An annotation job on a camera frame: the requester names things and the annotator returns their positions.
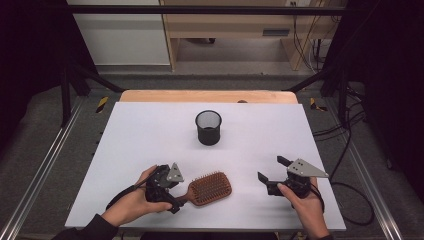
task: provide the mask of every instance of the floor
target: floor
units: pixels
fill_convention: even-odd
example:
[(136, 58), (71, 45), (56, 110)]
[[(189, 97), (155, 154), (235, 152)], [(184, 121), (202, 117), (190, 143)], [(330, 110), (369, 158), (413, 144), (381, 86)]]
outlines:
[[(324, 56), (325, 49), (321, 52), (321, 56)], [(305, 57), (309, 61), (309, 52)], [(316, 65), (313, 57), (311, 63)], [(181, 43), (174, 72), (147, 68), (123, 74), (116, 69), (102, 69), (106, 79), (131, 89), (279, 91), (294, 86), (312, 74), (313, 70), (306, 66), (300, 71), (292, 71), (281, 44), (272, 39), (217, 39), (215, 44), (208, 43), (206, 39), (186, 39)], [(19, 232), (15, 236), (17, 239), (49, 239), (63, 229), (113, 103), (119, 99), (119, 94), (95, 82), (89, 83), (93, 90), (88, 97), (72, 98), (74, 106), (79, 108), (75, 112), (79, 114), (72, 119), (69, 132), (60, 128), (60, 89), (54, 88), (38, 94), (30, 102), (28, 112), (9, 148), (0, 155), (2, 234)], [(317, 82), (296, 94), (299, 103), (304, 106), (312, 132), (329, 129), (338, 123), (333, 115), (337, 108), (337, 98), (322, 98), (319, 93), (321, 84)], [(364, 90), (360, 83), (351, 83), (351, 87), (358, 92)], [(108, 103), (101, 113), (96, 113), (98, 103), (104, 96), (109, 97)], [(311, 98), (319, 108), (311, 107)], [(355, 102), (355, 98), (348, 99), (349, 106)], [(354, 190), (334, 185), (333, 190), (342, 214), (353, 220), (346, 220), (347, 231), (336, 232), (335, 236), (337, 239), (424, 239), (424, 206), (403, 174), (387, 169), (385, 154), (366, 118), (362, 118), (361, 110), (360, 106), (351, 109), (351, 116), (358, 114), (356, 119), (360, 121), (355, 121), (352, 126), (352, 141), (342, 158), (335, 180), (349, 184), (367, 195), (373, 203), (376, 218), (366, 226), (352, 223), (366, 222), (371, 216), (371, 209), (367, 201)], [(64, 141), (52, 145), (59, 135), (64, 137)], [(341, 131), (331, 136), (316, 137), (317, 148), (327, 172), (334, 169), (346, 140), (347, 134)], [(39, 169), (47, 169), (47, 174), (39, 177), (42, 175)], [(6, 228), (8, 223), (17, 224), (10, 230)], [(125, 236), (137, 234), (133, 231), (125, 232)], [(281, 237), (288, 239), (291, 234), (283, 232)]]

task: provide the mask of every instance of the white table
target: white table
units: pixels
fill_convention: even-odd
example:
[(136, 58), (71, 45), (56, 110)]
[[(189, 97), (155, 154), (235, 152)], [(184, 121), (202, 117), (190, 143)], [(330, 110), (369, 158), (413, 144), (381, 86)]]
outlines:
[[(221, 140), (204, 146), (197, 140), (196, 115), (206, 109), (221, 114)], [(118, 102), (70, 212), (66, 227), (84, 227), (101, 214), (140, 173), (157, 164), (177, 162), (185, 178), (170, 190), (177, 197), (191, 180), (224, 172), (232, 194), (203, 207), (186, 203), (176, 214), (149, 214), (124, 225), (145, 231), (281, 231), (301, 229), (287, 199), (268, 196), (257, 179), (284, 180), (277, 155), (302, 158), (324, 169), (300, 104)], [(345, 230), (328, 179), (319, 179), (330, 230)]]

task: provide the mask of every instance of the wooden hairbrush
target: wooden hairbrush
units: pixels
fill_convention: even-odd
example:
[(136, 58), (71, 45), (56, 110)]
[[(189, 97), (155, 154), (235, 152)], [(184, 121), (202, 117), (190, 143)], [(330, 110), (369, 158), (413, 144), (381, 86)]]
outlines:
[(214, 172), (196, 178), (188, 185), (187, 193), (176, 200), (181, 205), (190, 201), (196, 206), (203, 206), (230, 195), (231, 191), (227, 176), (222, 172)]

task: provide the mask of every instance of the metal bar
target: metal bar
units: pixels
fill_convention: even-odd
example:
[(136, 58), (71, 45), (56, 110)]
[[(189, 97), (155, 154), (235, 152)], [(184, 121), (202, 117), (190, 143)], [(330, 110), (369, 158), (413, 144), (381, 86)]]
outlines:
[[(340, 123), (336, 114), (337, 107), (334, 99), (324, 99), (334, 120), (336, 123)], [(342, 137), (344, 141), (347, 142), (348, 133), (342, 134)], [(348, 152), (350, 159), (352, 160), (352, 165), (355, 168), (356, 174), (358, 174), (359, 180), (364, 187), (369, 201), (374, 207), (375, 216), (377, 217), (386, 238), (390, 240), (402, 240), (403, 237), (399, 228), (352, 140), (350, 141)]]
[(71, 118), (69, 119), (68, 124), (59, 130), (55, 140), (53, 141), (49, 151), (44, 157), (43, 162), (41, 163), (37, 173), (32, 179), (29, 187), (27, 188), (24, 196), (13, 212), (7, 224), (3, 227), (1, 231), (0, 239), (2, 240), (13, 240), (19, 233), (19, 230), (22, 227), (29, 211), (31, 210), (32, 205), (35, 202), (35, 199), (38, 196), (45, 180), (47, 179), (51, 168), (53, 167), (54, 162), (56, 161), (57, 156), (60, 153), (60, 150), (63, 147), (74, 123), (81, 111), (81, 106), (85, 102), (85, 98), (78, 97), (74, 108), (72, 111)]
[(82, 14), (229, 14), (344, 16), (367, 9), (344, 7), (265, 7), (265, 6), (155, 6), (155, 5), (47, 5), (45, 10)]

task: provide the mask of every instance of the wall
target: wall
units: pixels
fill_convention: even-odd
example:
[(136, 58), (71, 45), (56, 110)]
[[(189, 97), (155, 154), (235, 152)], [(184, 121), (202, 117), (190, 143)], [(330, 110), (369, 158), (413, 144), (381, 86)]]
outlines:
[[(159, 5), (157, 0), (68, 0), (82, 5)], [(74, 14), (96, 65), (169, 65), (160, 15)]]

